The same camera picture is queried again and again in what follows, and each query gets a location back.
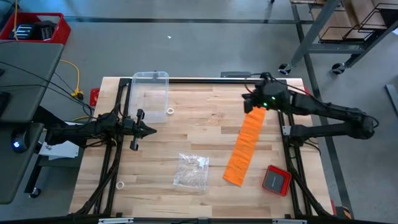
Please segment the plastic bin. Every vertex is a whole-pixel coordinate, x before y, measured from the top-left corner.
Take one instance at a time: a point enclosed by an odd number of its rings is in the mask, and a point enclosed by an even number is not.
[[[0,33],[0,40],[9,40],[8,36],[14,29],[14,16],[15,13],[10,16],[6,25]],[[17,24],[21,23],[35,23],[40,22],[39,17],[59,17],[55,31],[51,36],[50,40],[18,40],[19,42],[40,42],[40,43],[56,43],[63,44],[67,43],[70,27],[66,20],[63,18],[62,13],[32,13],[32,12],[18,12]]]
[[[138,72],[132,77],[129,115],[135,118],[138,109],[145,112],[145,123],[167,121],[169,105],[169,74]]]

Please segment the clear plastic container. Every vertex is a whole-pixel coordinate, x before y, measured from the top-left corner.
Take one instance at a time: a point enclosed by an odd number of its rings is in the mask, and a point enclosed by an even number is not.
[[[138,109],[145,112],[145,123],[167,121],[169,105],[169,74],[166,72],[137,72],[132,77],[129,115],[135,118]]]

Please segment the black desk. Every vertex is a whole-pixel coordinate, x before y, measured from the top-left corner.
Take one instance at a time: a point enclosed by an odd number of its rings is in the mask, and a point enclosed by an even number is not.
[[[49,81],[57,67],[62,50],[62,44],[0,43],[0,62],[23,68]],[[49,83],[2,63],[0,68],[5,70],[4,75],[0,76],[0,86],[43,85],[0,87],[0,91],[11,94],[10,102],[0,117],[0,204],[3,204],[11,203],[14,199],[30,158],[35,152],[43,124],[31,122]],[[11,147],[11,133],[19,126],[29,128],[30,147],[25,152],[17,154]]]

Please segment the tape roll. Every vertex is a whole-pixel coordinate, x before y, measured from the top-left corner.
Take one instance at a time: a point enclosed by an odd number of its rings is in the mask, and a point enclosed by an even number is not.
[[[123,182],[119,181],[119,182],[116,183],[116,188],[118,190],[122,189],[123,187],[124,187],[124,183]]]
[[[173,114],[174,113],[174,109],[173,108],[169,108],[167,109],[167,114]]]

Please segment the yellow cable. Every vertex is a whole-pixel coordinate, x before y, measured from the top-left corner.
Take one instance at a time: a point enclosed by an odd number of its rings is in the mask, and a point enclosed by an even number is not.
[[[15,0],[14,37],[16,40],[18,40],[18,37],[17,37],[17,13],[18,13],[18,0]]]
[[[79,121],[81,119],[86,119],[86,118],[90,118],[90,116],[81,116],[81,117],[73,119],[72,121]]]
[[[73,66],[76,69],[76,71],[77,71],[77,85],[76,85],[75,94],[79,93],[80,92],[80,89],[79,89],[79,85],[80,85],[80,71],[79,71],[79,68],[74,63],[71,63],[71,62],[69,62],[67,60],[62,60],[61,59],[60,62],[67,63],[67,64]]]

